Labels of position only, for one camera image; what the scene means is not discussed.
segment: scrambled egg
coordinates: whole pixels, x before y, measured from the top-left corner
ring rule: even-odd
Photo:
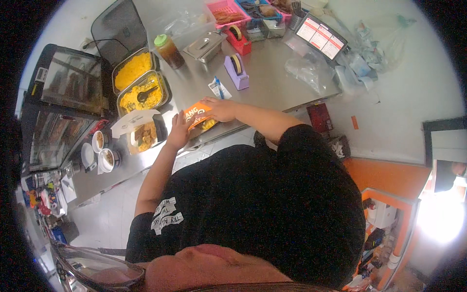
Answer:
[[[158,88],[151,92],[144,102],[139,102],[137,97],[138,93],[148,91],[149,89],[157,86]],[[137,109],[152,109],[162,99],[162,90],[159,81],[155,74],[148,77],[147,82],[142,86],[134,86],[130,92],[126,93],[120,100],[120,107],[123,108],[125,114]]]
[[[216,123],[217,121],[215,119],[208,119],[201,124],[201,128],[206,131],[212,128]]]
[[[151,70],[149,53],[134,56],[118,71],[117,76],[115,76],[115,87],[118,90],[123,90],[149,70]]]

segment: tiled floor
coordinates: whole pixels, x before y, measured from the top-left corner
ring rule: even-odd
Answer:
[[[253,144],[255,130],[247,128],[232,134],[216,143],[181,156],[175,160],[174,172],[208,158],[226,147],[237,144]],[[133,220],[134,207],[141,184],[147,171],[109,190],[100,197],[100,201],[70,212],[75,221],[79,236],[71,242],[73,246],[92,248],[125,249]]]

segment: pen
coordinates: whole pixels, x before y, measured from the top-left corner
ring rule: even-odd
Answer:
[[[220,98],[224,99],[224,93],[222,92],[222,87],[220,86],[220,81],[219,81],[219,79],[217,79],[217,76],[214,76],[214,80],[216,81],[216,84],[217,84],[217,86],[219,88]]]

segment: green bottle cap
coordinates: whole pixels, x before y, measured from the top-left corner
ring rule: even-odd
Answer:
[[[158,35],[156,39],[154,40],[154,45],[156,47],[160,47],[160,46],[165,45],[166,42],[167,42],[167,35]]]

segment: forearm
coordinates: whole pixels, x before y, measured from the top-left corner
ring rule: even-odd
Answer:
[[[288,128],[303,124],[286,113],[247,104],[236,104],[234,110],[236,119],[253,127],[274,144],[279,143]]]
[[[164,145],[141,185],[134,215],[154,212],[161,202],[164,187],[172,175],[177,149]]]

